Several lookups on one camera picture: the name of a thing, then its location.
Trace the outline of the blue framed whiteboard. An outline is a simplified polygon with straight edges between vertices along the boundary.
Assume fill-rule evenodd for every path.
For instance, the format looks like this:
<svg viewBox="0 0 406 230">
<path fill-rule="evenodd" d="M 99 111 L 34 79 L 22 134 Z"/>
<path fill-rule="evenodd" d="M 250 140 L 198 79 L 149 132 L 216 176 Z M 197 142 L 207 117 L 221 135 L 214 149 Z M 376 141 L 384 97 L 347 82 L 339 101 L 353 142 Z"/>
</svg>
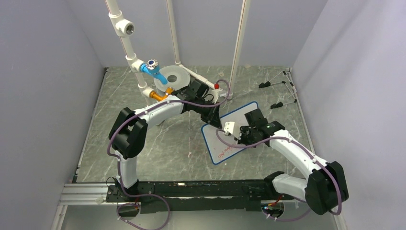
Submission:
<svg viewBox="0 0 406 230">
<path fill-rule="evenodd" d="M 256 101 L 252 101 L 238 109 L 235 109 L 231 112 L 228 112 L 225 115 L 220 116 L 220 121 L 223 126 L 225 125 L 225 122 L 229 121 L 236 122 L 237 124 L 242 126 L 247 126 L 248 123 L 245 118 L 245 114 L 252 110 L 258 109 L 258 107 L 259 107 L 258 103 Z M 203 135 L 203 139 L 208 154 L 214 165 L 218 165 L 223 161 L 233 157 L 237 153 L 243 151 L 243 149 L 234 148 L 224 144 L 222 140 L 232 145 L 235 145 L 237 142 L 234 140 L 234 137 L 232 135 L 226 136 L 222 132 L 219 132 L 221 139 L 218 139 L 216 135 L 216 130 L 217 130 L 216 127 L 209 124 L 205 124 L 201 127 L 201 132 Z"/>
</svg>

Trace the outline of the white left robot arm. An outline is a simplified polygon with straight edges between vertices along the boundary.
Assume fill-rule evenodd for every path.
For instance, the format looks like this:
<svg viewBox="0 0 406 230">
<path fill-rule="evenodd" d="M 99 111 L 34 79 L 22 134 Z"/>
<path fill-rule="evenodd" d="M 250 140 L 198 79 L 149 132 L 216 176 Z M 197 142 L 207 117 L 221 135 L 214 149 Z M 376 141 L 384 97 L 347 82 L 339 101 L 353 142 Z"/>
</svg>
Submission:
<svg viewBox="0 0 406 230">
<path fill-rule="evenodd" d="M 108 135 L 107 154 L 117 159 L 115 183 L 119 187 L 119 196 L 125 201 L 132 201 L 137 196 L 137 157 L 145 146 L 147 132 L 151 127 L 193 111 L 206 124 L 222 128 L 219 115 L 222 103 L 214 92 L 209 91 L 209 86 L 198 79 L 178 90 L 168 87 L 164 95 L 151 91 L 149 96 L 156 103 L 137 110 L 123 108 Z"/>
</svg>

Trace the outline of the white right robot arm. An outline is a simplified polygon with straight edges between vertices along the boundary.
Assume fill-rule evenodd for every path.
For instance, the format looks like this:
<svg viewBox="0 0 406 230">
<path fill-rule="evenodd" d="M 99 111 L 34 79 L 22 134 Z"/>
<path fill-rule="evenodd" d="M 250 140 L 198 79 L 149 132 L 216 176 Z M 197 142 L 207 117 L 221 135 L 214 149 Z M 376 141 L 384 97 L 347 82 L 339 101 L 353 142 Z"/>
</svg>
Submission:
<svg viewBox="0 0 406 230">
<path fill-rule="evenodd" d="M 304 176 L 297 178 L 277 171 L 264 181 L 264 194 L 270 199 L 280 194 L 305 201 L 318 215 L 337 209 L 349 198 L 345 173 L 337 161 L 328 162 L 299 143 L 277 121 L 269 122 L 260 109 L 245 114 L 246 126 L 241 126 L 236 137 L 238 144 L 256 147 L 259 143 L 273 148 L 290 161 Z"/>
</svg>

